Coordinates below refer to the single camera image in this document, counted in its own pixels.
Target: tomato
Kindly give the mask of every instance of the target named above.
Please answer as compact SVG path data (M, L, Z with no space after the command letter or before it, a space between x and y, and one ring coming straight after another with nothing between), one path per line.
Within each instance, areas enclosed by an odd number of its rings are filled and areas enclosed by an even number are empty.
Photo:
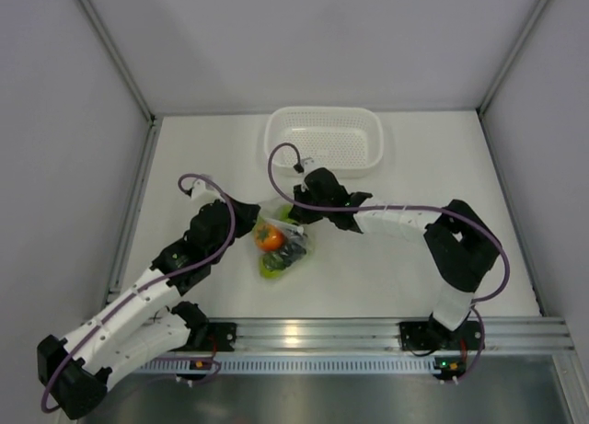
M262 251L275 251L284 245L284 234L276 226L260 223L254 231L254 240Z

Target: white wall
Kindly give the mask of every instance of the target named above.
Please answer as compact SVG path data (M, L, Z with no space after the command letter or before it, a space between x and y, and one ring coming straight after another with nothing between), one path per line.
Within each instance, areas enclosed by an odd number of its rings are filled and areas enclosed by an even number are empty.
M36 347L95 313L146 123L73 0L0 0L2 421L41 423Z
M473 109L535 0L94 0L156 112Z
M589 372L589 0L554 0L488 112L539 289Z

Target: purple wire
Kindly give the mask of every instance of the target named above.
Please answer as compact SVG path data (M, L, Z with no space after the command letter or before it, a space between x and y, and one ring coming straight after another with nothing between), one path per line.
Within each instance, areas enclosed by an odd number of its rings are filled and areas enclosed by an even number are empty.
M162 275L161 277L157 277L151 281L148 281L143 286L140 286L137 289L137 292L130 293L129 295L127 295L120 303L118 303L116 306L114 306L114 308L112 308L112 310L108 314L106 314L104 316L104 318L102 318L102 320L101 320L102 325L106 325L127 303L129 303L136 296L137 293L145 291L146 289L150 288L154 284L158 284L161 281L166 281L166 280L176 277L180 274L183 274L184 272L189 272L191 270L194 270L194 269L204 266L207 263L210 263L211 261L215 260L221 254L223 254L223 252L229 247L231 241L233 240L235 231L236 231L236 222L237 222L236 221L236 212L233 208L233 205L231 204L231 199L229 199L229 196L227 196L216 183L214 183L208 177L202 176L200 174L189 173L189 174L183 174L182 176L180 176L180 178L178 179L178 186L182 191L186 191L182 187L182 181L186 178L196 178L197 180L202 180L207 185L213 187L219 193L219 195L223 198L223 200L225 201L225 203L227 205L227 209L229 210L229 219L230 219L229 232L227 233L227 239L224 241L224 243L221 245L221 247L219 247L219 249L217 249L215 252L213 252L213 254L211 254L209 257L199 261L198 263L194 263L193 265L187 266L186 268L178 269L173 272L170 272L169 274ZM62 360L62 362L57 366L57 369L55 369L55 372L53 372L53 375L51 376L51 378L47 382L47 385L45 386L45 390L43 391L43 395L40 399L40 409L43 413L52 413L56 410L59 410L59 405L55 406L55 407L48 407L47 406L47 400L49 399L49 395L51 393L51 390L55 386L55 382L57 381L57 378L62 373L62 371L64 370L67 363L74 357L74 355L76 355L76 353L78 351L80 351L88 343L88 341L91 340L92 337L94 337L98 333L98 331L100 329L101 329L100 326L93 327L86 334L86 336L83 337L80 340L80 342L74 346L74 348L67 354L67 356Z
M459 381L464 380L465 377L469 373L472 373L472 370L479 363L480 355L482 354L482 350L485 347L485 324L483 323L482 317L480 316L479 311L477 310L477 308L475 306L470 306L470 310L472 312L474 312L474 314L477 316L477 320L479 321L479 327L480 327L479 348L477 349L477 353L475 354L474 358L472 359L472 362L468 366L467 370L460 377L458 377Z
M306 210L319 211L319 212L324 212L325 210L328 210L329 212L358 212L358 211L396 210L396 211L438 212L441 214L448 215L450 217L458 219L461 222L466 223L468 226L476 229L481 234L483 234L485 237L487 237L489 239L489 241L491 241L491 243L497 248L497 251L501 255L501 258L503 260L503 264L505 266L505 273L503 274L503 280L502 280L501 284L499 285L499 287L494 292L491 292L489 295L485 295L484 297L479 297L479 298L473 299L472 303L475 304L475 303L479 303L479 302L486 302L492 298L495 298L497 295L499 295L501 292L503 292L503 290L507 286L507 283L509 282L509 276L511 273L511 267L509 264L509 258L507 257L507 254L503 250L501 243L499 243L499 240L497 240L497 238L493 234L491 234L488 230L486 230L480 224L473 222L472 220L468 219L464 215L458 214L457 212L447 210L446 208L438 208L437 206L429 206L429 205L386 205L386 206L375 205L375 206L355 206L355 207L354 206L322 207L322 206L316 206L316 205L307 205L306 203L301 203L300 201L295 201L293 198L291 198L290 196L285 194L280 189L280 187L276 183L276 180L274 179L274 175L272 173L272 160L274 159L274 156L276 155L278 150L280 150L281 148L283 148L285 146L288 146L288 147L291 147L292 149L294 149L294 151L296 152L297 163L300 164L301 154L298 151L298 148L296 148L296 146L292 143L288 143L288 142L279 143L278 145L276 145L274 147L274 149L270 153L270 156L268 157L268 178L270 179L270 183L272 184L272 187L276 190L276 192L283 199L288 201L289 203L292 203L293 205L298 206L303 209L306 209Z
M201 378L200 380L196 380L196 381L192 381L192 385L203 385L203 384L208 384L210 382L212 382L217 375L219 374L219 372L221 372L221 368L223 367L221 365L221 363L217 360L210 360L209 361L211 363L212 366L214 366L214 371L213 373L208 373L204 376L204 378Z

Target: purple cable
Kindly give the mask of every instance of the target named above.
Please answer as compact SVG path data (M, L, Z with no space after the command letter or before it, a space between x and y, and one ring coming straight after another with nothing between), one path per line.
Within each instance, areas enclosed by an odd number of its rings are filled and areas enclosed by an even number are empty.
M475 306L470 306L470 310L472 312L474 312L474 314L477 316L477 320L479 321L479 326L480 326L479 348L477 349L477 353L475 354L474 358L472 359L472 362L470 363L470 365L468 366L466 371L461 376L459 376L457 378L458 381L464 380L465 377L469 373L472 373L472 370L479 363L480 355L482 354L482 350L485 347L485 324L483 323L482 317L480 316L479 311L477 310L477 308Z
M499 287L494 292L490 293L489 295L485 295L484 297L479 297L479 298L473 299L472 303L475 304L475 303L479 303L479 302L486 302L492 298L495 298L497 295L499 295L501 292L503 292L503 290L507 286L507 283L509 282L509 276L511 273L511 267L509 265L509 258L507 257L507 254L503 250L501 243L499 243L499 240L497 240L497 238L493 234L491 234L489 231L487 231L485 228L483 228L480 224L473 222L472 220L468 219L464 215L458 214L453 211L449 211L446 208L438 208L437 206L428 206L428 205L386 205L386 206L376 205L376 206L362 206L362 207L360 207L360 206L356 206L356 207L354 207L354 206L321 207L321 206L316 206L316 205L307 205L306 203L301 203L300 201L295 201L293 198L291 198L290 196L285 194L278 187L278 184L276 183L276 180L274 180L274 175L272 173L272 160L274 159L274 156L276 155L278 150L280 150L281 148L283 148L285 146L289 146L292 149L294 149L294 151L296 152L297 163L298 164L301 163L301 154L298 151L298 148L296 148L296 146L294 144L288 143L288 142L279 143L278 145L276 145L274 147L274 149L270 153L270 156L268 157L268 178L270 179L270 183L272 184L272 187L276 190L276 192L278 194L280 194L280 196L283 199L285 199L286 201L288 201L289 203L292 203L293 205L298 206L303 209L306 209L306 210L319 211L319 212L324 212L325 210L329 210L329 212L407 210L407 211L438 212L441 214L448 215L450 217L458 219L461 222L466 223L468 226L476 229L481 234L483 234L485 237L487 237L489 239L489 241L491 241L491 243L497 248L497 251L501 255L501 258L503 260L503 264L505 266L505 273L503 274L503 280L502 280L501 284L499 285Z
M178 179L178 187L184 192L186 191L186 189L184 189L182 187L182 181L186 178L196 178L197 180L202 180L207 185L213 187L219 193L219 195L223 198L223 200L225 201L225 203L227 205L227 209L229 210L229 219L230 219L229 232L227 233L227 239L224 241L224 243L221 245L221 247L219 247L219 249L217 249L209 257L199 261L198 263L194 263L193 265L187 266L186 268L175 270L173 272L170 272L169 274L162 275L161 277L157 277L151 281L148 281L146 284L144 284L143 286L140 286L137 289L137 293L145 291L146 289L150 288L154 284L157 284L161 281L166 281L166 280L176 277L180 274L183 274L184 272L189 272L191 270L200 268L200 267L206 265L207 263L210 263L211 261L213 261L217 257L219 257L219 255L223 254L223 252L229 247L229 244L233 240L233 236L236 231L236 212L233 208L233 205L231 204L231 200L229 199L229 196L227 196L223 192L223 190L216 183L214 183L212 180L210 180L208 177L202 176L200 174L193 174L193 173L183 174ZM120 303L118 303L108 314L106 314L104 316L104 318L102 318L102 325L106 325L135 296L136 296L135 293L130 293L129 295L127 295L127 297L125 297L124 300L122 300ZM57 378L62 373L62 371L64 370L64 367L67 365L67 363L74 357L74 355L76 355L76 353L78 351L80 351L80 349L82 349L88 343L88 341L91 340L92 337L94 337L98 333L98 331L100 329L101 329L100 326L93 327L87 333L87 335L85 337L83 337L80 340L80 342L74 346L74 348L70 351L70 353L62 360L62 362L59 364L59 366L57 366L57 369L55 369L55 372L53 372L53 375L51 376L51 378L47 382L47 385L45 386L45 390L43 391L43 395L40 399L40 409L43 411L43 413L52 413L56 410L59 410L59 406L47 407L47 400L49 399L49 395L51 393L51 390L53 389L53 386L55 385L55 382L57 381Z
M199 360L199 361L210 362L211 365L214 366L214 371L213 371L213 373L207 373L204 376L204 378L201 378L200 380L192 381L192 385L203 385L203 384L208 384L208 383L212 382L217 377L219 372L221 372L221 368L223 367L222 364L217 360L210 360L210 361Z

